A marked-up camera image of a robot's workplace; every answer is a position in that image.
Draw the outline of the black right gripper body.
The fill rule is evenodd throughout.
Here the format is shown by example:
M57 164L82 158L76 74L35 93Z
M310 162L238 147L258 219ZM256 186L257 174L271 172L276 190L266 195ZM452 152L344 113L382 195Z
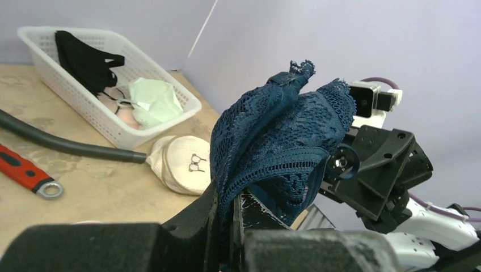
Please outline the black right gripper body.
M329 158L319 192L353 208L367 229L389 233L412 216L408 191L432 172L413 133L363 125Z

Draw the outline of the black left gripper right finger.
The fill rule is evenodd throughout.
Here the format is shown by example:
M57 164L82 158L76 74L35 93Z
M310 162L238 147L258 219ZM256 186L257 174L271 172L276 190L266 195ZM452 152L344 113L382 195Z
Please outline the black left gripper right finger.
M249 190L233 201L232 271L400 271L387 239L370 231L294 231Z

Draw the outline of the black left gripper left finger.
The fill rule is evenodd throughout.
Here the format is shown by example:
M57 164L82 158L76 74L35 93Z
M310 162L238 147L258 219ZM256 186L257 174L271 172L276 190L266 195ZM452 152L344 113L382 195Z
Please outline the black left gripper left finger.
M215 184L163 224L45 224L24 230L2 271L218 271Z

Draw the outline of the dark blue bra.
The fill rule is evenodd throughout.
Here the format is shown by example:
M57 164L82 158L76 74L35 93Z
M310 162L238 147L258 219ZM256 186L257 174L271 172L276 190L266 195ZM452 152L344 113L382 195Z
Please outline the dark blue bra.
M217 185L219 262L230 271L230 223L235 197L251 188L266 208L291 225L310 205L327 159L353 123L356 104L340 79L315 91L301 89L315 73L311 61L244 93L215 124L210 176Z

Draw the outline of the pale green bra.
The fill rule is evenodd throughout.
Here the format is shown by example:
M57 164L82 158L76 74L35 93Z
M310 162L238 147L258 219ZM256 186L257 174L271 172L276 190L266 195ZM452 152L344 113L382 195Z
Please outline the pale green bra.
M132 115L141 129L149 129L184 113L171 83L147 78L129 82Z

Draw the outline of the black bra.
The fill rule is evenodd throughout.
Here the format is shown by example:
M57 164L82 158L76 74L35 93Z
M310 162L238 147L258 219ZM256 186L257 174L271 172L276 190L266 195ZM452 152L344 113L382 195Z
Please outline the black bra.
M125 64L125 57L93 48L67 31L56 31L55 43L60 65L94 96L117 85L111 70Z

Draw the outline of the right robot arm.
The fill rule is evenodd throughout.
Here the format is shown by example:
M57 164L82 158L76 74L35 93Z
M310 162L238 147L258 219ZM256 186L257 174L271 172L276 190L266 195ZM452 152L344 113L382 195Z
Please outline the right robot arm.
M329 159L320 193L354 209L384 235L404 271L479 271L480 231L467 209L423 201L411 188L433 165L414 134L368 125L351 128Z

